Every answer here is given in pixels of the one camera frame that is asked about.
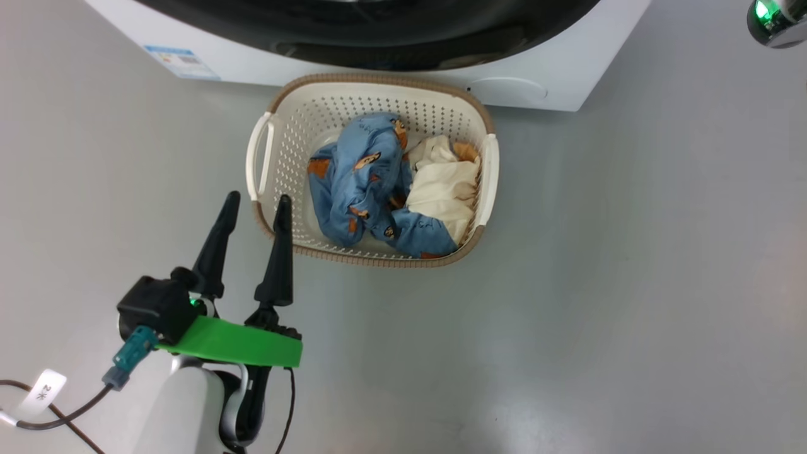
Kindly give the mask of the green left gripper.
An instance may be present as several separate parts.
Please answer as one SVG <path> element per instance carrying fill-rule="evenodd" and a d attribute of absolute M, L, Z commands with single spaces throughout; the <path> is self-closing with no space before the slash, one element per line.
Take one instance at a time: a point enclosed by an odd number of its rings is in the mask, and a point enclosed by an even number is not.
<path fill-rule="evenodd" d="M 246 327 L 217 317 L 215 299 L 224 296 L 223 273 L 229 237 L 236 228 L 240 193 L 230 192 L 191 269 L 196 278 L 190 295 L 163 298 L 158 321 L 167 324 L 158 330 L 169 334 L 178 318 L 191 320 L 183 336 L 173 343 L 161 340 L 159 348 L 171 354 L 184 354 L 208 362 L 244 364 L 254 367 L 297 368 L 303 343 L 274 331 Z M 259 308 L 293 304 L 293 201 L 281 195 L 274 218 L 274 243 L 264 279 L 255 290 Z"/>

